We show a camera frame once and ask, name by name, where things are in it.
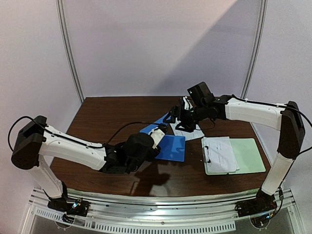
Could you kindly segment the white paper sheet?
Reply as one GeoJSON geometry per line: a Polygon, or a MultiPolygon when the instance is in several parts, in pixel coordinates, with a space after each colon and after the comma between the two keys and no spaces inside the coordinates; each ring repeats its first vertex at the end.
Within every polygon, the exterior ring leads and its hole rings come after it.
{"type": "Polygon", "coordinates": [[[189,133],[189,132],[177,130],[176,126],[177,126],[178,123],[180,123],[180,122],[178,121],[176,123],[170,123],[170,126],[172,128],[173,134],[175,136],[185,137],[185,141],[199,139],[199,138],[204,137],[204,133],[202,132],[202,130],[201,130],[199,125],[196,125],[195,130],[193,132],[189,133]]]}

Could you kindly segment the blue folder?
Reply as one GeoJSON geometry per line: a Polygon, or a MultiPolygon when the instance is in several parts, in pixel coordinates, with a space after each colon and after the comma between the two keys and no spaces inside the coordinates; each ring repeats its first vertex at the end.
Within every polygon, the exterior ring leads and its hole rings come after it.
{"type": "MultiPolygon", "coordinates": [[[[169,123],[163,123],[162,116],[156,121],[144,122],[146,127],[142,128],[140,132],[149,133],[153,128],[156,127],[167,127],[168,131],[170,129],[169,123]]],[[[184,162],[185,160],[185,137],[175,136],[167,133],[165,137],[160,142],[159,146],[161,147],[160,154],[155,159],[175,161],[175,162],[184,162]]]]}

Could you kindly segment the metal clipboard clip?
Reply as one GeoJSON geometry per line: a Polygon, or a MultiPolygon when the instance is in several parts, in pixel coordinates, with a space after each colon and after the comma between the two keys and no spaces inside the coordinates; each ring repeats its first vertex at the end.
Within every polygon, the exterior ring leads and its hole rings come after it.
{"type": "Polygon", "coordinates": [[[203,147],[203,154],[205,156],[205,162],[211,163],[210,155],[209,155],[209,147],[206,145],[203,147]]]}

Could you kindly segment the white paper sheets stack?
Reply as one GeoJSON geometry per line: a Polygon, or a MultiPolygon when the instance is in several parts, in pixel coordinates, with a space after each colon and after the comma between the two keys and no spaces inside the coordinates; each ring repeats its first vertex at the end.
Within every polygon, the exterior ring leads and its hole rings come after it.
{"type": "Polygon", "coordinates": [[[209,147],[211,163],[205,162],[204,167],[207,175],[226,175],[235,173],[240,169],[228,136],[203,137],[201,139],[202,151],[204,146],[209,147]]]}

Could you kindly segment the green clipboard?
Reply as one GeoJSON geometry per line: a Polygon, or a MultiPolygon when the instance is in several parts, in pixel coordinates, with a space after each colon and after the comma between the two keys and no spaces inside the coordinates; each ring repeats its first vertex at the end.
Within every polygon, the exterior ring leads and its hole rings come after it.
{"type": "Polygon", "coordinates": [[[230,141],[240,167],[238,171],[230,175],[263,173],[266,171],[253,138],[230,138],[230,141]]]}

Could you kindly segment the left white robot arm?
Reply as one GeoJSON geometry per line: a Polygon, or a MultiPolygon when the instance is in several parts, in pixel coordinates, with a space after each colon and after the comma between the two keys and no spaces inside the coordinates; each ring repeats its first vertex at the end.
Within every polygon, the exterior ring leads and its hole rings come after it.
{"type": "Polygon", "coordinates": [[[29,120],[18,132],[14,144],[8,143],[12,152],[11,162],[17,168],[28,171],[46,195],[63,212],[73,204],[67,197],[64,182],[56,177],[45,156],[53,156],[87,166],[105,174],[130,174],[145,161],[151,162],[160,153],[160,142],[167,126],[153,123],[148,133],[131,134],[124,142],[110,145],[82,140],[58,131],[46,123],[47,118],[20,117],[29,120]]]}

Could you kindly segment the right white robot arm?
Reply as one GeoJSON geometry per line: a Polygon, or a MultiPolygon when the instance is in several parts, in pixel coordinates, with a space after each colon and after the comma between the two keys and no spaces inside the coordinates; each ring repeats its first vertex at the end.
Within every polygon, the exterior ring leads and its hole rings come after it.
{"type": "Polygon", "coordinates": [[[271,168],[263,181],[261,195],[252,202],[255,212],[261,213],[271,204],[273,195],[287,176],[294,161],[300,155],[305,137],[304,114],[298,104],[290,100],[287,103],[267,103],[241,99],[234,95],[204,97],[187,107],[187,99],[181,98],[179,104],[171,108],[164,122],[179,121],[178,129],[192,132],[201,121],[229,120],[250,123],[255,130],[262,128],[269,133],[257,136],[264,143],[268,137],[276,144],[276,155],[271,158],[271,168]]]}

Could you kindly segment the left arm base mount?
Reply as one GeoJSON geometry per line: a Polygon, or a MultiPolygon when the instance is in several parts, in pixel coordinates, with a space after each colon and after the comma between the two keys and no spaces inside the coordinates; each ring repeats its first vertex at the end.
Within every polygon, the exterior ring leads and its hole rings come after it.
{"type": "Polygon", "coordinates": [[[47,207],[63,212],[61,220],[73,224],[76,216],[86,217],[91,203],[82,197],[77,199],[69,198],[63,195],[60,198],[49,198],[47,207]]]}

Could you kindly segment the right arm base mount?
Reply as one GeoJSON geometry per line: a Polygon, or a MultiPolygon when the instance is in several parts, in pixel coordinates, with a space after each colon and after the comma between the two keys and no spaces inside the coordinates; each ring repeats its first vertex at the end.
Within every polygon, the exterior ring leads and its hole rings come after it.
{"type": "Polygon", "coordinates": [[[234,210],[238,217],[249,216],[250,222],[255,228],[264,229],[281,210],[284,199],[282,190],[279,190],[278,198],[279,206],[274,195],[267,195],[259,190],[255,198],[237,202],[234,210]]]}

